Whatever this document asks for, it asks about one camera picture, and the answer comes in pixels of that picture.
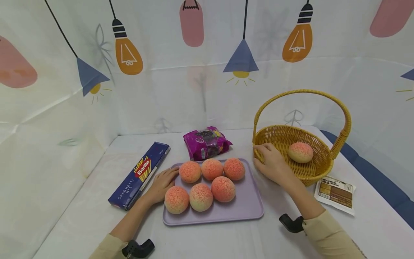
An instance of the yellow wicker basket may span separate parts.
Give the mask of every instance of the yellow wicker basket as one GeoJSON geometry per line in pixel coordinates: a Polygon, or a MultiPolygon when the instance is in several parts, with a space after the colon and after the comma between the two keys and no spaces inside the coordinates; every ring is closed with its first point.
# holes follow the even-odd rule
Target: yellow wicker basket
{"type": "MultiPolygon", "coordinates": [[[[310,186],[326,176],[332,169],[334,159],[339,154],[342,146],[345,144],[349,133],[351,132],[351,114],[347,107],[336,97],[315,90],[301,89],[281,93],[265,102],[257,111],[253,128],[253,145],[261,145],[264,143],[272,143],[283,155],[287,164],[292,168],[296,177],[299,178],[305,186],[310,186]],[[272,101],[289,94],[311,93],[325,96],[336,102],[345,114],[345,126],[336,139],[332,148],[323,143],[317,136],[297,127],[288,125],[272,125],[262,128],[256,133],[256,126],[259,116],[263,109],[272,101]],[[309,144],[313,149],[313,159],[309,163],[299,164],[289,158],[287,152],[289,146],[295,142],[304,142],[309,144]]],[[[263,154],[254,150],[254,156],[260,162],[264,163],[263,154]]]]}

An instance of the blue lampshade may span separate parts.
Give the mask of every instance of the blue lampshade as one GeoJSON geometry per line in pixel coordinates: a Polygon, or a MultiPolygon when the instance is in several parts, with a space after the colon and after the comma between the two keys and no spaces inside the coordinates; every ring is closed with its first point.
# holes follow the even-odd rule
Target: blue lampshade
{"type": "Polygon", "coordinates": [[[251,72],[257,70],[259,70],[259,68],[253,59],[252,52],[250,51],[246,40],[243,39],[234,54],[231,56],[223,72],[251,72]]]}
{"type": "Polygon", "coordinates": [[[77,58],[80,83],[83,87],[83,96],[87,95],[92,88],[102,82],[110,81],[104,74],[77,58]]]}
{"type": "Polygon", "coordinates": [[[407,73],[403,74],[401,76],[402,78],[406,78],[406,79],[410,79],[410,80],[414,80],[414,69],[408,71],[407,73]]]}

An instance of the hand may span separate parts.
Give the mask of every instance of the hand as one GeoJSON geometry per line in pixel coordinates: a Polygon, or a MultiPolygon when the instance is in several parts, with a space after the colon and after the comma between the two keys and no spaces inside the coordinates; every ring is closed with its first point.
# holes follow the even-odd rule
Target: hand
{"type": "Polygon", "coordinates": [[[179,167],[174,167],[157,174],[151,187],[142,198],[145,197],[151,205],[163,201],[167,190],[175,185],[174,178],[178,175],[178,169],[179,167]]]}
{"type": "Polygon", "coordinates": [[[289,182],[297,180],[292,169],[286,164],[283,156],[272,144],[255,145],[254,149],[260,151],[264,158],[265,164],[258,159],[254,159],[256,168],[267,178],[278,185],[285,187],[289,182]]]}

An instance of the light bulb illustration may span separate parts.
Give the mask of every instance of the light bulb illustration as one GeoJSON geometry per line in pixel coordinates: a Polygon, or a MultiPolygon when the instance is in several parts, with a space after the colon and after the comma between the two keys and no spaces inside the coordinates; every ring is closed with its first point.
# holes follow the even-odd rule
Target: light bulb illustration
{"type": "Polygon", "coordinates": [[[48,6],[48,9],[53,16],[53,19],[55,20],[55,23],[58,26],[60,33],[62,34],[63,38],[65,38],[65,41],[67,45],[69,46],[70,50],[73,52],[73,55],[76,57],[79,79],[82,85],[83,96],[85,97],[88,93],[91,93],[93,95],[98,94],[99,90],[101,89],[101,83],[105,81],[110,81],[109,78],[107,78],[104,74],[102,74],[95,68],[91,67],[85,61],[83,61],[82,59],[78,57],[72,45],[70,45],[68,39],[66,38],[66,35],[63,33],[63,30],[60,27],[58,20],[56,19],[56,16],[52,12],[52,9],[50,8],[48,1],[45,0],[45,3],[48,6]]]}
{"type": "MultiPolygon", "coordinates": [[[[102,93],[100,93],[100,92],[99,92],[99,90],[100,90],[100,89],[101,89],[101,84],[100,84],[100,83],[99,83],[99,84],[97,84],[97,85],[95,85],[95,86],[91,89],[90,93],[94,95],[94,96],[93,96],[93,98],[92,98],[92,104],[94,104],[95,97],[96,97],[96,101],[97,101],[97,102],[99,101],[99,98],[98,98],[98,93],[99,93],[100,95],[102,95],[102,96],[105,96],[105,95],[103,95],[102,93]]],[[[112,91],[111,89],[108,89],[108,88],[102,88],[102,90],[112,91]]]]}
{"type": "Polygon", "coordinates": [[[190,47],[199,47],[204,41],[203,10],[196,0],[186,0],[180,7],[181,32],[190,47]]]}
{"type": "MultiPolygon", "coordinates": [[[[405,73],[405,74],[403,74],[401,77],[402,77],[402,78],[405,78],[405,79],[409,79],[409,80],[411,80],[411,81],[414,81],[414,69],[413,69],[413,70],[408,71],[408,72],[407,72],[407,73],[405,73]]],[[[396,91],[396,92],[413,92],[413,89],[414,89],[414,87],[413,87],[412,89],[407,89],[407,90],[399,90],[399,91],[396,91]]],[[[406,101],[409,101],[409,100],[412,100],[412,99],[414,99],[414,97],[410,97],[410,98],[408,98],[406,101]]]]}
{"type": "Polygon", "coordinates": [[[37,80],[36,70],[6,38],[0,36],[0,83],[24,88],[37,80]]]}
{"type": "Polygon", "coordinates": [[[247,6],[248,6],[248,0],[246,0],[245,12],[244,12],[243,39],[241,40],[236,51],[233,53],[229,62],[227,63],[226,67],[223,70],[223,72],[233,72],[234,77],[230,78],[227,81],[227,83],[230,81],[233,82],[233,79],[234,79],[236,82],[234,85],[237,85],[240,82],[240,80],[244,82],[245,86],[247,86],[246,80],[255,82],[255,80],[249,78],[249,75],[250,75],[250,72],[259,70],[258,66],[256,65],[255,60],[253,59],[253,55],[252,55],[252,52],[250,51],[249,45],[247,45],[247,42],[245,40],[247,6]]]}
{"type": "Polygon", "coordinates": [[[312,48],[312,5],[308,2],[299,13],[298,24],[290,33],[283,47],[282,58],[287,62],[298,62],[306,58],[312,48]]]}
{"type": "Polygon", "coordinates": [[[378,38],[390,37],[401,31],[413,10],[413,0],[383,0],[369,32],[378,38]]]}
{"type": "Polygon", "coordinates": [[[115,34],[115,53],[119,68],[124,74],[138,75],[144,67],[140,53],[127,38],[125,27],[120,20],[112,21],[112,29],[115,34]]]}

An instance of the left hand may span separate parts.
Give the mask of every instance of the left hand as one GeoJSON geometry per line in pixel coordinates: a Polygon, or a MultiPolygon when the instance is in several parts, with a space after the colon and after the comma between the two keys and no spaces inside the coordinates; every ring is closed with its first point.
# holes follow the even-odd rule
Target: left hand
{"type": "Polygon", "coordinates": [[[151,204],[163,201],[167,190],[175,185],[174,178],[178,175],[178,169],[179,167],[174,167],[157,174],[144,195],[145,199],[148,199],[151,204]]]}

